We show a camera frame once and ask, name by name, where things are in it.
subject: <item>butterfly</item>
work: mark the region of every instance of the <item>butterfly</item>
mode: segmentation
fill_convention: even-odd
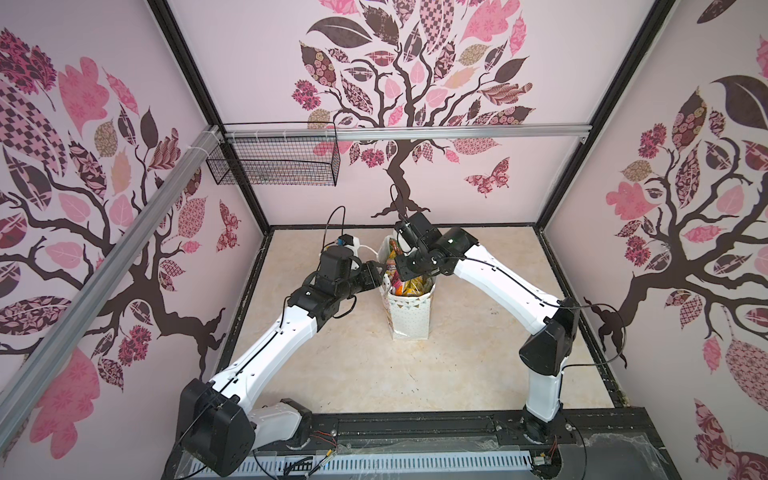
[[[219,236],[219,240],[216,242],[216,251],[220,252],[225,248],[234,248],[237,246],[237,234],[235,230],[240,225],[240,221],[237,219],[237,215],[230,214],[230,209],[224,202],[219,200],[219,211],[221,212],[221,220],[224,221],[224,232]]]
[[[486,177],[485,175],[470,175],[464,180],[468,181],[469,184],[473,187],[477,187],[478,192],[484,194],[485,197],[488,198],[488,192],[493,190],[494,185],[496,187],[503,186],[509,188],[509,185],[507,185],[507,182],[509,181],[509,175],[504,173],[507,170],[509,170],[509,157],[506,157],[504,160],[498,162],[498,165],[496,165],[496,167],[491,172],[490,177]]]

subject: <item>marble patterned surface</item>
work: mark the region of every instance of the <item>marble patterned surface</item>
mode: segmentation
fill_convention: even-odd
[[[562,298],[533,229],[467,231],[506,266]],[[374,250],[390,232],[347,230]],[[330,231],[328,241],[337,235]],[[275,232],[233,359],[280,316],[283,298],[316,268],[322,240],[322,230]],[[374,258],[362,249],[360,257]],[[349,306],[351,300],[343,302],[340,311]],[[393,340],[378,291],[362,293],[352,313],[330,320],[288,359],[256,406],[289,397],[314,412],[520,409],[528,369],[518,350],[527,338],[509,312],[456,276],[438,278],[427,340]],[[593,362],[581,335],[569,362]],[[561,399],[569,409],[613,406],[594,367],[568,369]]]

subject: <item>black mesh basket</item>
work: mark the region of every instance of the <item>black mesh basket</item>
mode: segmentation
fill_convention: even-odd
[[[309,124],[310,129],[227,138],[207,159],[216,183],[231,185],[241,179],[249,184],[336,186],[341,164],[336,126],[315,121],[272,125],[278,123]]]

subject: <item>tree mural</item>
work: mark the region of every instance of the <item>tree mural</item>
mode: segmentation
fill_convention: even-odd
[[[38,47],[26,58],[28,47],[7,29],[0,38],[0,51],[7,55],[5,60],[15,62],[12,72],[0,62],[0,73],[17,85],[19,78],[38,81],[29,67],[34,65],[30,58],[48,58]],[[28,98],[0,80],[2,155],[15,187],[8,190],[9,184],[0,192],[5,216],[0,219],[0,249],[5,251],[0,254],[0,297],[17,288],[19,292],[30,289],[33,276],[52,290],[61,290],[62,285],[82,289],[146,207],[151,192],[162,185],[160,175],[174,167],[181,153],[176,129],[161,140],[149,108],[140,116],[128,87],[106,72],[106,81],[119,103],[112,103],[118,109],[105,110],[112,94],[99,84],[99,68],[90,58],[81,58],[79,70],[67,65],[58,75],[51,71],[46,78],[56,82],[58,76],[61,103],[74,124],[68,144]],[[33,91],[31,87],[22,89],[23,93]],[[81,137],[89,121],[102,121],[92,143]],[[85,333],[99,336],[90,358],[106,383],[123,389],[124,369],[145,359],[151,340],[158,336],[194,338],[200,354],[200,376],[208,349],[218,349],[222,342],[223,337],[214,338],[214,333],[223,309],[204,323],[195,316],[168,311],[164,297],[176,291],[174,278],[184,274],[178,258],[200,247],[193,240],[205,214],[206,198],[194,196],[200,176],[198,169],[131,265],[131,284],[107,301],[94,327]],[[225,231],[217,250],[237,244],[234,231],[239,223],[221,202],[220,212]],[[37,235],[40,237],[34,243],[28,239],[29,246],[22,248],[26,237]],[[70,300],[60,294],[35,291],[34,297],[2,307],[0,333],[12,336],[6,338],[13,341],[0,343],[0,355],[33,352],[41,338],[25,342],[25,336],[55,324],[69,304]]]
[[[462,27],[457,27],[462,20],[454,16],[454,0],[425,0],[418,9],[415,0],[320,2],[346,16],[323,18],[307,32],[325,35],[334,48],[324,51],[308,45],[310,40],[300,43],[302,61],[320,88],[300,80],[293,92],[302,108],[313,111],[310,122],[333,121],[342,127],[507,125],[520,124],[534,110],[505,107],[533,87],[511,83],[526,61],[515,58],[527,31],[522,14],[508,22],[519,10],[519,0],[457,0],[465,6],[464,15],[473,11]],[[330,106],[319,108],[325,102]],[[325,124],[310,123],[312,127]],[[339,151],[349,152],[350,164],[361,160],[374,168],[389,162],[386,172],[398,196],[373,215],[378,217],[397,211],[401,202],[412,212],[429,211],[411,198],[403,170],[409,158],[432,162],[439,152],[459,162],[460,154],[479,154],[496,145],[492,138],[454,140],[452,147],[417,139],[339,142]],[[506,184],[503,171],[494,173],[466,181],[487,194]]]
[[[728,369],[768,409],[768,354],[737,338],[744,332],[768,340],[768,238],[760,233],[761,217],[768,217],[768,147],[727,135],[731,121],[768,131],[768,86],[746,75],[714,83],[725,89],[727,116],[709,109],[697,89],[671,129],[655,124],[641,135],[643,159],[622,171],[630,183],[622,181],[606,196],[627,221],[616,236],[626,241],[624,256],[633,267],[619,311],[630,324],[649,290],[671,290],[665,307],[680,308],[681,328],[699,318],[707,324],[703,357],[714,371],[724,342],[713,315],[720,306],[732,332]],[[747,296],[743,286],[761,293]],[[603,348],[610,335],[618,349],[624,341],[618,316],[592,310],[604,323],[598,329]]]

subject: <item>pink wall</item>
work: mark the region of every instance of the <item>pink wall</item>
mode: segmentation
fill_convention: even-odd
[[[3,13],[4,386],[205,123],[142,1]],[[160,476],[179,393],[215,366],[259,242],[238,189],[203,166],[2,453],[2,475]]]
[[[311,116],[337,124],[349,118],[349,127],[421,126],[422,108],[424,126],[462,115],[460,124],[474,124],[483,114],[509,108],[516,110],[507,116],[520,123],[589,122],[651,3],[413,0],[400,2],[403,10],[412,9],[404,15],[396,12],[394,2],[304,0],[297,7],[229,0],[218,8],[204,0],[172,2],[225,121],[304,121]],[[422,20],[430,10],[440,12],[436,24]],[[325,18],[341,18],[332,22],[356,25],[362,33],[336,36],[350,30],[313,28]],[[424,13],[423,18],[431,17]],[[385,26],[377,34],[371,25]],[[412,50],[414,32],[425,46],[424,62],[406,55],[395,60],[398,45]],[[496,48],[501,57],[485,74],[486,58]],[[503,75],[515,62],[518,73]],[[438,67],[442,77],[430,77],[436,65],[444,67]],[[496,86],[505,94],[482,93]],[[426,88],[429,94],[419,98]],[[410,99],[406,92],[412,93]],[[381,152],[382,161],[368,162],[369,168],[353,163],[355,156],[348,151],[356,147],[347,144],[341,148],[336,187],[259,186],[256,192],[275,224],[323,223],[339,204],[348,207],[349,222],[392,223],[394,213],[375,217],[390,206],[392,182],[411,211],[429,208],[434,221],[535,221],[574,138],[495,140],[498,145],[471,154],[451,141],[436,141],[436,147],[429,146],[432,160],[421,157],[418,162],[408,154],[424,148],[423,143],[402,142],[400,157],[391,159],[384,155],[387,141],[360,145],[361,152]],[[509,181],[494,180],[491,173],[505,158]],[[475,176],[485,179],[474,182],[494,188],[487,197],[467,181]]]
[[[681,3],[547,233],[681,476],[765,478],[768,5],[723,3]]]

